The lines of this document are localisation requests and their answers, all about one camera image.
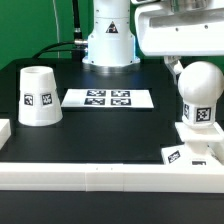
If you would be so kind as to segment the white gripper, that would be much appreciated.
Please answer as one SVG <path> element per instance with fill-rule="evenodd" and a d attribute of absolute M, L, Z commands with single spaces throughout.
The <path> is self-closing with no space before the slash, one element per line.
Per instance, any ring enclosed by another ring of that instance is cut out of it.
<path fill-rule="evenodd" d="M 224 55 L 224 1 L 144 1 L 135 11 L 139 47 L 146 56 L 165 56 L 177 84 L 180 56 Z"/>

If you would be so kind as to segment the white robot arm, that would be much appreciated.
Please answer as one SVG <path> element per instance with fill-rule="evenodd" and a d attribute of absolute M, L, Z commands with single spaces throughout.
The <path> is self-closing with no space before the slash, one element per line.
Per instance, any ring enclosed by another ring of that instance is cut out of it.
<path fill-rule="evenodd" d="M 162 56 L 172 75 L 183 56 L 224 55 L 224 0 L 93 0 L 86 68 L 113 73 L 137 65 L 136 51 Z"/>

